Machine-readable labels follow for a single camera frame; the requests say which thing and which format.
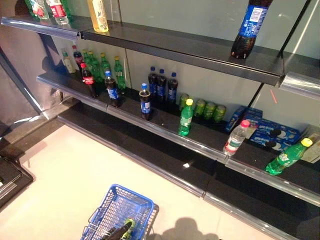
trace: green bottle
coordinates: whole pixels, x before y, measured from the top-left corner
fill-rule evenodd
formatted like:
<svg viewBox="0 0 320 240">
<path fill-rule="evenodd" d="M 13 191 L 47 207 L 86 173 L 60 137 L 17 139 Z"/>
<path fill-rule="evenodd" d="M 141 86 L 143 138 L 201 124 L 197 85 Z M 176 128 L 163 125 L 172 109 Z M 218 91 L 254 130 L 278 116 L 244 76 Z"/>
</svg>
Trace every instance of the green bottle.
<svg viewBox="0 0 320 240">
<path fill-rule="evenodd" d="M 304 155 L 305 150 L 312 145 L 309 138 L 304 138 L 300 143 L 288 147 L 284 152 L 277 156 L 272 162 L 268 163 L 265 170 L 271 175 L 279 175 L 285 168 L 290 167 Z"/>
<path fill-rule="evenodd" d="M 186 100 L 186 105 L 181 112 L 179 135 L 187 136 L 189 134 L 192 116 L 194 115 L 194 110 L 192 109 L 193 103 L 194 101 L 190 98 Z"/>
<path fill-rule="evenodd" d="M 105 77 L 106 71 L 109 71 L 111 73 L 111 66 L 108 60 L 106 59 L 106 55 L 102 52 L 100 53 L 101 57 L 101 71 L 102 71 L 102 76 Z"/>
<path fill-rule="evenodd" d="M 118 82 L 118 88 L 119 88 L 121 94 L 124 94 L 126 87 L 127 87 L 125 76 L 124 76 L 124 68 L 122 67 L 122 65 L 120 63 L 118 56 L 115 56 L 114 60 L 115 60 L 114 71 L 115 71 L 115 75 L 116 75 L 116 80 Z"/>
</svg>

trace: soda bottle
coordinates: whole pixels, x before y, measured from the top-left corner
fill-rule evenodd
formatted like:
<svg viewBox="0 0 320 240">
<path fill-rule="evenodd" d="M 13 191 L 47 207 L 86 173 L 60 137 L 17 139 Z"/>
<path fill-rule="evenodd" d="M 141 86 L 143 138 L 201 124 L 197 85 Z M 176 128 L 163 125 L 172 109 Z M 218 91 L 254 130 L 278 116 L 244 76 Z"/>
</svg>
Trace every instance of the soda bottle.
<svg viewBox="0 0 320 240">
<path fill-rule="evenodd" d="M 102 52 L 102 53 L 100 53 L 100 57 L 101 57 L 101 70 L 102 70 L 102 73 L 106 74 L 106 71 L 109 71 L 110 74 L 112 75 L 111 66 L 110 66 L 110 63 L 108 62 L 108 60 L 106 59 L 106 55 Z"/>
<path fill-rule="evenodd" d="M 242 120 L 241 124 L 230 133 L 229 139 L 223 147 L 225 155 L 232 156 L 236 153 L 246 138 L 246 132 L 249 126 L 250 122 L 248 120 Z"/>
<path fill-rule="evenodd" d="M 249 0 L 242 25 L 231 49 L 231 56 L 237 59 L 249 56 L 272 1 Z"/>
<path fill-rule="evenodd" d="M 173 72 L 171 77 L 168 80 L 168 99 L 167 102 L 169 104 L 176 104 L 177 98 L 177 87 L 178 87 L 178 80 L 176 79 L 177 74 Z"/>
<path fill-rule="evenodd" d="M 149 90 L 151 94 L 151 99 L 154 99 L 157 95 L 157 82 L 158 82 L 158 75 L 156 74 L 156 68 L 154 66 L 150 67 L 150 74 L 148 76 L 149 80 Z"/>
<path fill-rule="evenodd" d="M 186 100 L 186 105 L 181 112 L 179 135 L 187 136 L 189 134 L 192 116 L 194 115 L 194 110 L 192 109 L 193 103 L 194 101 L 190 98 Z"/>
<path fill-rule="evenodd" d="M 82 81 L 89 87 L 91 96 L 93 98 L 98 97 L 96 93 L 95 80 L 90 70 L 87 69 L 87 65 L 84 62 L 81 63 L 81 68 L 82 68 Z"/>
<path fill-rule="evenodd" d="M 158 81 L 156 86 L 156 97 L 159 103 L 163 103 L 166 100 L 166 83 L 165 70 L 160 69 L 158 75 Z"/>
<path fill-rule="evenodd" d="M 108 94 L 111 100 L 111 105 L 116 108 L 119 107 L 120 102 L 119 102 L 117 83 L 116 83 L 116 80 L 112 78 L 111 72 L 109 70 L 105 71 L 104 84 L 108 91 Z"/>
<path fill-rule="evenodd" d="M 116 75 L 116 80 L 118 82 L 118 88 L 121 94 L 125 94 L 125 90 L 127 86 L 126 86 L 126 81 L 124 77 L 124 68 L 120 63 L 118 56 L 115 56 L 114 60 L 115 60 L 114 71 Z"/>
<path fill-rule="evenodd" d="M 141 88 L 142 90 L 139 92 L 141 114 L 143 119 L 149 120 L 151 115 L 151 103 L 150 103 L 151 94 L 148 91 L 148 85 L 146 83 L 142 83 Z"/>
<path fill-rule="evenodd" d="M 84 61 L 84 58 L 82 57 L 81 52 L 79 52 L 77 50 L 77 46 L 76 45 L 72 45 L 72 50 L 73 50 L 74 60 L 75 60 L 77 66 L 79 68 L 79 71 L 82 72 L 81 63 Z"/>
<path fill-rule="evenodd" d="M 268 163 L 265 170 L 271 175 L 279 175 L 285 168 L 296 163 L 303 156 L 308 147 L 312 145 L 309 138 L 304 138 L 301 142 L 289 146 L 284 152 L 277 156 L 272 162 Z"/>
</svg>

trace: blue label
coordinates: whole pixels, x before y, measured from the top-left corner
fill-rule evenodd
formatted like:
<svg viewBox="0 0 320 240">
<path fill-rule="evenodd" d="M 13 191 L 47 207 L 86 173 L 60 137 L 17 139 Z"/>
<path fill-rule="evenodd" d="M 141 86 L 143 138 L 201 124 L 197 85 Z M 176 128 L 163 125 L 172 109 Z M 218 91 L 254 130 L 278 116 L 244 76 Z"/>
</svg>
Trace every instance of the blue label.
<svg viewBox="0 0 320 240">
<path fill-rule="evenodd" d="M 151 104 L 149 101 L 141 102 L 141 112 L 143 114 L 149 114 L 151 112 Z"/>
<path fill-rule="evenodd" d="M 268 8 L 265 6 L 249 5 L 246 10 L 239 35 L 243 37 L 256 37 L 267 15 Z"/>
<path fill-rule="evenodd" d="M 165 88 L 163 86 L 157 86 L 157 94 L 158 96 L 163 97 L 165 95 Z"/>
<path fill-rule="evenodd" d="M 111 99 L 117 100 L 119 98 L 118 91 L 117 91 L 116 88 L 111 88 L 111 89 L 107 88 L 107 90 L 108 90 L 108 93 L 109 93 L 109 97 Z"/>
</svg>

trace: shelf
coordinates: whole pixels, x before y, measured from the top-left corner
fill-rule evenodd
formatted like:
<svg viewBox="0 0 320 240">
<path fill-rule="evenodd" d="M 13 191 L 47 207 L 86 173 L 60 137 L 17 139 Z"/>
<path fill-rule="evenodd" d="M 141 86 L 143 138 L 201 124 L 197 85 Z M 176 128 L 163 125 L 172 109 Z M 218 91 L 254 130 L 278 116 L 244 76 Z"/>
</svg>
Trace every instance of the shelf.
<svg viewBox="0 0 320 240">
<path fill-rule="evenodd" d="M 279 153 L 245 141 L 237 153 L 228 159 L 222 153 L 224 143 L 228 139 L 228 134 L 223 132 L 224 124 L 207 123 L 195 118 L 192 120 L 188 137 L 182 137 L 177 134 L 180 124 L 180 112 L 177 106 L 165 109 L 163 106 L 155 104 L 152 108 L 152 119 L 146 121 L 141 118 L 138 92 L 133 89 L 127 89 L 126 97 L 122 99 L 121 106 L 115 108 L 109 105 L 110 99 L 103 84 L 96 86 L 99 97 L 90 97 L 90 91 L 81 82 L 79 72 L 69 74 L 62 67 L 38 76 L 37 80 L 66 92 L 91 107 L 225 164 L 227 167 L 264 184 L 320 206 L 319 169 L 313 169 L 317 164 L 299 161 L 287 168 L 280 176 L 271 176 L 264 171 L 264 168 Z"/>
<path fill-rule="evenodd" d="M 58 25 L 54 18 L 36 19 L 30 15 L 3 16 L 1 24 L 73 41 L 81 38 L 82 31 L 92 29 L 91 19 L 84 16 L 72 16 L 72 21 L 64 25 Z"/>
</svg>

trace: green soda bottle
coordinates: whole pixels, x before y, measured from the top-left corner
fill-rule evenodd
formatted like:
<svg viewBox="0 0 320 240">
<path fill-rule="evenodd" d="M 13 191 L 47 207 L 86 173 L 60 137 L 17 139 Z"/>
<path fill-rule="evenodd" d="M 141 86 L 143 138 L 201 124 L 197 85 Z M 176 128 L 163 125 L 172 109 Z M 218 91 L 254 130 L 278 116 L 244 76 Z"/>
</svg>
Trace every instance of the green soda bottle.
<svg viewBox="0 0 320 240">
<path fill-rule="evenodd" d="M 285 168 L 296 163 L 303 156 L 305 150 L 312 145 L 309 138 L 304 138 L 300 143 L 288 147 L 284 152 L 270 162 L 265 170 L 271 175 L 279 175 Z"/>
<path fill-rule="evenodd" d="M 114 60 L 115 60 L 114 71 L 115 71 L 115 75 L 116 75 L 116 80 L 118 82 L 118 88 L 119 88 L 121 94 L 124 94 L 125 89 L 127 87 L 125 76 L 124 76 L 124 68 L 122 67 L 122 65 L 120 63 L 118 56 L 115 56 Z"/>
<path fill-rule="evenodd" d="M 192 109 L 193 103 L 194 101 L 190 98 L 186 100 L 186 105 L 181 112 L 179 135 L 187 136 L 189 134 L 192 116 L 194 115 L 194 110 Z"/>
</svg>

